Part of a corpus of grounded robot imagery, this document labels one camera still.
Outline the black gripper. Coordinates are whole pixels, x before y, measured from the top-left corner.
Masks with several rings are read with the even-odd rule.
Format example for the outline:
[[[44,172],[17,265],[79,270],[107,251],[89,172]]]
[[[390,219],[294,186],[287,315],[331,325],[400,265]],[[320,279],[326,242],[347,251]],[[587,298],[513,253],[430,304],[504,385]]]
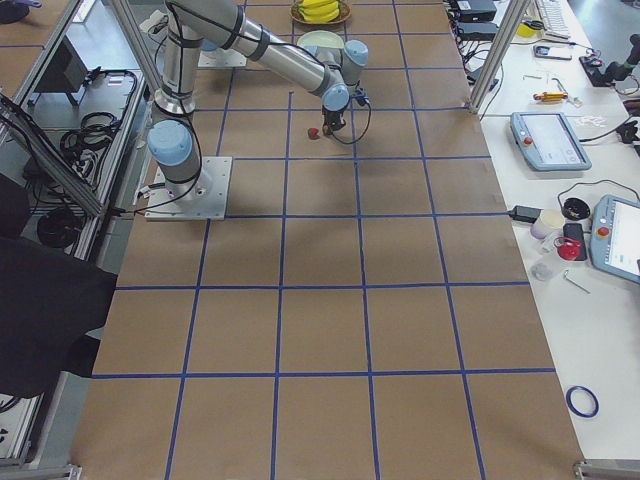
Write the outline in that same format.
[[[361,86],[333,85],[323,93],[321,100],[324,131],[338,131],[346,125],[343,114],[352,100],[359,106],[370,106],[366,90]]]

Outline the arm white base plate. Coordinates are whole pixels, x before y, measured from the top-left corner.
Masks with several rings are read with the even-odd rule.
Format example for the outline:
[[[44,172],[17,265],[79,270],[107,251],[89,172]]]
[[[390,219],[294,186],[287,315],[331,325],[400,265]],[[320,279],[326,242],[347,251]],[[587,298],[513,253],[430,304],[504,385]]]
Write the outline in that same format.
[[[209,40],[204,39],[198,60],[201,69],[245,68],[247,59],[233,49],[222,49]]]
[[[223,220],[232,166],[231,157],[205,156],[194,187],[192,181],[181,185],[166,181],[158,166],[154,182],[163,186],[150,191],[144,216],[150,221]]]

